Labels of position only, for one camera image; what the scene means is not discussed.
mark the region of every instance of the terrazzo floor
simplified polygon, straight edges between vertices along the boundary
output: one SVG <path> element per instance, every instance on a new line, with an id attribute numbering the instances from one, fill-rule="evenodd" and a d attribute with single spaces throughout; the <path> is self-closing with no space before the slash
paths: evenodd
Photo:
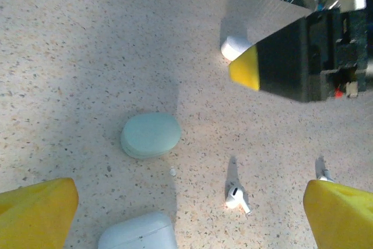
<path id="1" fill-rule="evenodd" d="M 219 45 L 297 18 L 277 0 L 0 0 L 0 192 L 72 177 L 65 248 L 97 248 L 115 223 L 170 215 L 180 249 L 316 248 L 302 207 L 315 161 L 373 191 L 373 94 L 300 104 L 228 79 Z M 159 159 L 121 150 L 129 117 L 174 114 Z M 176 176 L 170 175 L 174 167 Z M 224 207 L 240 181 L 253 213 Z"/>

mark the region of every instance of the white earbud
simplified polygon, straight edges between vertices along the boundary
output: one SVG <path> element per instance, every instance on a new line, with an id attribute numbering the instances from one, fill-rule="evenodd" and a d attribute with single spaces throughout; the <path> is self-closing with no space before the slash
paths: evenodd
<path id="1" fill-rule="evenodd" d="M 251 209 L 244 200 L 244 192 L 241 188 L 232 187 L 228 192 L 228 197 L 226 200 L 226 205 L 230 209 L 236 208 L 238 205 L 241 205 L 244 209 L 246 215 L 251 214 Z"/>

